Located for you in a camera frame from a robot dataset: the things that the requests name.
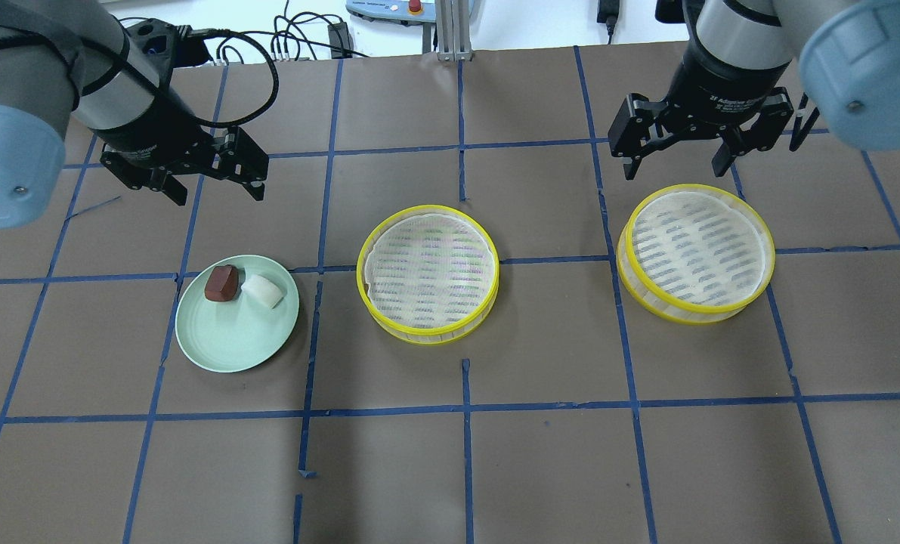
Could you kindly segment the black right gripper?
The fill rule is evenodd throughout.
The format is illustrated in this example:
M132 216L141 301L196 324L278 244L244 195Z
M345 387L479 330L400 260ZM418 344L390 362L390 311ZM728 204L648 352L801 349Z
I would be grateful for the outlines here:
M773 148L794 113L788 90L777 84L785 69L733 66L689 45L663 100L627 95L608 129L625 179L636 178L644 158L678 138L722 139L712 158L716 177L725 176L738 157Z

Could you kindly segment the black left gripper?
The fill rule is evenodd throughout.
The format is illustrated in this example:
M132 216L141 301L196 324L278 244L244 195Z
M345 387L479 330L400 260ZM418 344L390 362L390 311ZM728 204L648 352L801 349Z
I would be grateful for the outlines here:
M215 139L197 122L178 115L144 115L101 132L101 164L129 190L147 189L185 206L188 190L179 175L204 175L239 184L255 201L265 197L269 155L241 127Z

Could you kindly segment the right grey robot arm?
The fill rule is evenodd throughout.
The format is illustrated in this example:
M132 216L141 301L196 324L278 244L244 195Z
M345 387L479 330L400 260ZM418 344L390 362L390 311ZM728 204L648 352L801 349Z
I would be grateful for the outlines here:
M788 122L792 150L819 119L858 150L900 149L900 1L660 1L654 16L684 24L688 45L665 97L629 94L609 128L626 179L653 153L711 139L723 176Z

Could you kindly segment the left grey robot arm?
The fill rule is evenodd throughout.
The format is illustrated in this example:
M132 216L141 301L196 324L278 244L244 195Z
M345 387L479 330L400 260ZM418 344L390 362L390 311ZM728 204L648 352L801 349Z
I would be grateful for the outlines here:
M101 165L129 190L183 206L179 176L203 175L263 199L269 156L243 125L277 99L273 59L270 96L233 121L198 117L172 88L176 69L211 60L215 39L252 41L153 18L125 26L97 1L0 1L0 230L45 213L71 119L96 135Z

